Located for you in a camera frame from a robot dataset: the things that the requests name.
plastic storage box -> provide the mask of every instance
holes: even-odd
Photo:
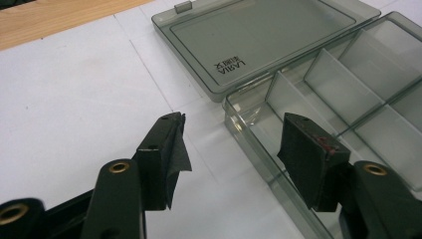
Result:
[[[341,238],[308,210],[277,158],[283,115],[308,117],[396,170],[422,199],[422,29],[358,1],[184,3],[153,17],[306,238]]]

wooden surface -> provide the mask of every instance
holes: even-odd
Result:
[[[151,0],[37,0],[0,11],[0,50],[40,39]]]

clamp jaw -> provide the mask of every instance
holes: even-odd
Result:
[[[312,120],[285,114],[278,154],[308,208],[341,204],[346,239],[422,238],[422,203],[387,166],[348,162],[350,151]]]
[[[132,159],[107,163],[93,190],[57,207],[35,198],[0,205],[0,238],[145,239],[144,212],[171,207],[179,172],[192,170],[184,124],[181,113],[159,118]]]

box compartment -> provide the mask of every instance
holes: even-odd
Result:
[[[226,126],[245,151],[253,151],[251,160],[276,196],[302,201],[292,184],[281,182],[289,176],[277,158],[283,116],[292,113],[312,119],[347,146],[351,163],[386,164],[422,198],[421,36],[419,26],[391,13],[227,96]],[[286,203],[286,196],[279,200]],[[336,214],[290,203],[299,204],[283,204],[292,218],[315,217],[311,228],[297,223],[304,235],[317,238],[327,229],[341,238]]]

